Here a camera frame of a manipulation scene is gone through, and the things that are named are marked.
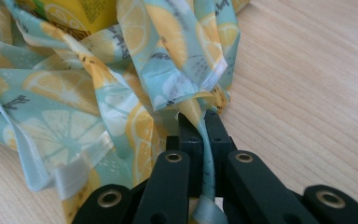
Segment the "wood grain surface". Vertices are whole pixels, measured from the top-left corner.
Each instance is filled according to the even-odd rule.
[[[358,1],[253,0],[222,119],[289,189],[325,184],[358,201]],[[64,223],[54,189],[31,192],[0,146],[0,223]]]

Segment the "metal ring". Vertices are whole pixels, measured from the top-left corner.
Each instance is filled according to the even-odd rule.
[[[235,159],[237,159],[237,161],[240,161],[240,162],[252,162],[253,161],[253,157],[249,154],[244,153],[244,152],[237,154],[235,156]]]
[[[115,198],[111,201],[105,200],[105,197],[109,196],[109,195],[114,195]],[[102,193],[100,195],[100,197],[98,197],[98,205],[100,205],[101,207],[104,207],[104,208],[113,207],[113,206],[117,205],[118,203],[120,203],[121,198],[122,198],[121,193],[118,190],[109,189],[109,190],[105,191],[104,193]]]
[[[169,162],[179,162],[182,160],[182,155],[177,153],[170,153],[165,156],[165,160]]]
[[[327,199],[325,196],[332,197],[334,202]],[[345,201],[341,197],[328,190],[319,190],[316,192],[316,197],[321,203],[333,208],[343,208],[346,206]]]

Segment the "wooden table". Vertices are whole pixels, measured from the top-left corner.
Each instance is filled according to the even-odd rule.
[[[358,1],[253,0],[232,101],[222,115],[238,148],[288,187],[326,184],[358,201]],[[0,223],[63,223],[54,191],[31,192],[0,146]]]

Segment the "clamp jaw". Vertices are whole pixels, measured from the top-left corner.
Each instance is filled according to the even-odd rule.
[[[347,194],[319,185],[300,196],[254,153],[237,150],[217,114],[207,111],[205,123],[216,196],[223,198],[229,224],[358,223],[358,202]],[[95,190],[74,223],[187,223],[189,197],[201,194],[202,158],[202,138],[180,114],[179,135],[168,137],[167,151],[158,156],[150,178],[131,190],[119,185]]]

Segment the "yellow object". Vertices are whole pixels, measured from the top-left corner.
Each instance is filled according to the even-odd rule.
[[[81,40],[117,23],[115,0],[16,0],[21,8]]]

